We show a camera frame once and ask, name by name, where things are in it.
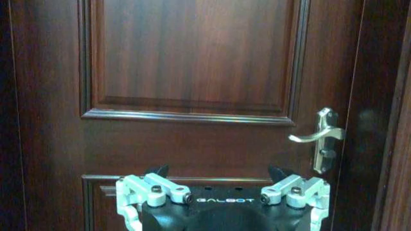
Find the door frame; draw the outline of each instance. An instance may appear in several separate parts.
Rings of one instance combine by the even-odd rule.
[[[410,0],[364,0],[332,230],[383,230],[390,212],[386,185],[390,172],[399,171],[391,159],[411,60],[410,16]]]
[[[7,43],[1,44],[3,47],[8,47],[8,51],[1,52],[0,55],[1,59],[7,61],[9,70],[7,72],[7,78],[11,80],[8,88],[11,92],[15,92],[8,94],[1,93],[1,100],[13,99],[9,101],[13,107],[7,108],[5,116],[15,120],[15,126],[4,132],[19,134],[12,34],[4,33],[4,31],[9,31],[12,25],[9,21],[9,0],[0,1],[1,14],[8,17],[8,20],[4,20],[4,24],[1,24],[1,34],[9,35],[1,38],[7,41]],[[358,57],[346,125],[347,139],[343,148],[335,208],[334,212],[330,213],[334,230],[378,230],[383,228],[384,226],[380,226],[382,217],[387,216],[386,211],[390,212],[390,205],[384,204],[384,202],[392,202],[395,200],[391,194],[388,195],[390,197],[386,197],[386,185],[388,183],[388,177],[395,177],[395,173],[400,169],[400,166],[391,165],[391,159],[400,157],[399,153],[394,153],[394,147],[404,94],[404,82],[411,60],[411,22],[407,22],[407,16],[411,14],[408,6],[410,0],[384,0],[383,2],[379,0],[364,0],[363,3]],[[370,81],[380,84],[378,87],[364,90],[364,87],[371,86]],[[364,133],[362,130],[363,121],[359,120],[364,109],[371,109],[375,115],[378,115],[378,119],[371,121],[375,123],[371,123],[368,133]],[[372,149],[372,152],[359,150],[355,145],[355,140],[366,138],[366,136],[371,136],[372,138],[378,137],[378,139],[368,143],[368,148]],[[7,154],[9,160],[20,164],[17,168],[13,168],[13,172],[16,173],[13,175],[16,183],[13,195],[21,199],[17,199],[20,202],[11,209],[20,214],[13,222],[25,224],[19,140],[12,145],[16,148],[15,151],[12,153],[1,152],[1,158]],[[375,163],[378,163],[372,167],[368,166],[370,158],[374,158]],[[363,172],[358,173],[355,166],[367,167],[363,168]],[[359,174],[364,176],[362,179],[368,181],[368,187],[366,188],[363,187],[363,181],[358,180]]]

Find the lever handle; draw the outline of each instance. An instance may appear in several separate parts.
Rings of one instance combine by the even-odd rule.
[[[332,167],[332,162],[336,157],[334,150],[335,140],[331,137],[343,140],[346,138],[346,130],[336,127],[339,115],[331,108],[323,108],[318,113],[316,133],[308,136],[290,135],[288,139],[296,143],[315,142],[314,153],[314,170],[323,174]]]
[[[334,126],[327,126],[318,133],[314,133],[308,136],[295,136],[290,135],[288,139],[298,143],[308,143],[318,141],[322,138],[334,137],[338,140],[343,140],[346,138],[346,130],[342,128],[336,128]]]

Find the wooden surface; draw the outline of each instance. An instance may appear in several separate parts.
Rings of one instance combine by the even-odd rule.
[[[411,230],[411,19],[403,40],[403,54],[398,80],[399,123],[394,139],[390,177],[386,182],[380,230]]]
[[[287,115],[299,1],[92,0],[89,9],[95,107]]]
[[[411,69],[392,153],[380,230],[411,230]]]
[[[7,0],[0,0],[0,229],[24,230],[24,192],[13,48]]]
[[[334,230],[371,230],[380,221],[378,216],[374,221],[383,203],[378,182],[390,157],[386,140],[408,4],[408,0],[364,2]]]

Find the brown door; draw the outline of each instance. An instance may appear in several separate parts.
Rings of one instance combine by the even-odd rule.
[[[161,164],[189,184],[270,184],[268,164],[315,176],[314,143],[287,136],[314,132],[323,107],[344,127],[360,10],[360,0],[12,1],[28,229],[124,229],[115,180]],[[338,171],[322,175],[332,195]]]

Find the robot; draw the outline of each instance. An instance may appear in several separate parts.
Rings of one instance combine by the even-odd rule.
[[[117,214],[129,231],[319,231],[330,184],[268,167],[274,185],[203,187],[167,179],[168,166],[116,181]]]

